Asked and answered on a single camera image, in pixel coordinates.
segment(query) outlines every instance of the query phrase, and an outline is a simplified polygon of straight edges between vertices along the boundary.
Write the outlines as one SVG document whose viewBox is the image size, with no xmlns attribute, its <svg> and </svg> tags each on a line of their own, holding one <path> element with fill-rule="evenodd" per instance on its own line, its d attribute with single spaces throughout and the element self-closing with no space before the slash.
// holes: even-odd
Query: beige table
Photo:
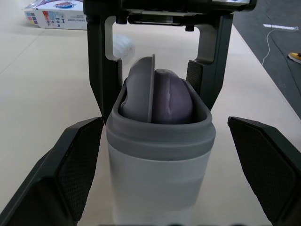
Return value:
<svg viewBox="0 0 301 226">
<path fill-rule="evenodd" d="M 86 31 L 45 30 L 26 24 L 21 0 L 5 1 L 0 22 L 0 211 L 36 161 L 63 130 L 100 115 L 88 80 Z M 138 59 L 156 54 L 156 68 L 185 77 L 197 55 L 198 33 L 184 28 L 116 25 L 133 37 Z M 124 68 L 124 78 L 129 66 Z M 269 225 L 249 187 L 227 127 L 228 116 L 277 127 L 301 150 L 301 124 L 270 77 L 233 28 L 225 81 L 212 110 L 216 142 L 196 204 L 197 225 Z M 111 187 L 105 132 L 95 179 L 79 226 L 109 224 Z"/>
</svg>

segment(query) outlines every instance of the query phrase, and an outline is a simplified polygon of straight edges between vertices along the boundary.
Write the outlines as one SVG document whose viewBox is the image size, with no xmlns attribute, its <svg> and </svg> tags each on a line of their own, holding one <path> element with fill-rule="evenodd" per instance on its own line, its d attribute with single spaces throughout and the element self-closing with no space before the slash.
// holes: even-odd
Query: gray carpet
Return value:
<svg viewBox="0 0 301 226">
<path fill-rule="evenodd" d="M 266 37 L 271 30 L 263 24 L 298 26 L 301 30 L 301 0 L 258 0 L 254 11 L 235 14 L 235 27 L 260 62 L 268 52 Z M 301 118 L 301 64 L 287 58 L 290 52 L 301 52 L 301 31 L 274 31 L 269 43 L 271 52 L 264 68 Z"/>
</svg>

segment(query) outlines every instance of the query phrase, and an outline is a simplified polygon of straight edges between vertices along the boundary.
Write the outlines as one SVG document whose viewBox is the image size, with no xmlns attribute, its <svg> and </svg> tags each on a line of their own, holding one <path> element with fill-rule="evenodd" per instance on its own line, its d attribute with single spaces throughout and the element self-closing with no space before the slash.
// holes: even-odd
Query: purple sponge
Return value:
<svg viewBox="0 0 301 226">
<path fill-rule="evenodd" d="M 187 87 L 172 71 L 155 71 L 152 123 L 187 124 L 191 123 L 193 102 Z"/>
</svg>

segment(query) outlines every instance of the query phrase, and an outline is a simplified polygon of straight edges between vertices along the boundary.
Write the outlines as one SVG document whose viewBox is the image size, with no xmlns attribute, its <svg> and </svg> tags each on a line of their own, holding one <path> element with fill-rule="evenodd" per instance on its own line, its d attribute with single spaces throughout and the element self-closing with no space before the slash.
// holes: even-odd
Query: yellow shoe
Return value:
<svg viewBox="0 0 301 226">
<path fill-rule="evenodd" d="M 301 53 L 290 53 L 288 55 L 288 58 L 290 58 L 294 62 L 301 64 Z"/>
</svg>

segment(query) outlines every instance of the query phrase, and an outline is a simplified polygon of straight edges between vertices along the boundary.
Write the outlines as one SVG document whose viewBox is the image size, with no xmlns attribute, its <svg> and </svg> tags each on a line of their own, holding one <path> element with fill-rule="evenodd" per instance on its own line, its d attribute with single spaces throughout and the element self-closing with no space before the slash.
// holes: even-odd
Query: white box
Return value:
<svg viewBox="0 0 301 226">
<path fill-rule="evenodd" d="M 29 23 L 41 28 L 87 29 L 83 0 L 38 0 L 24 12 Z"/>
</svg>

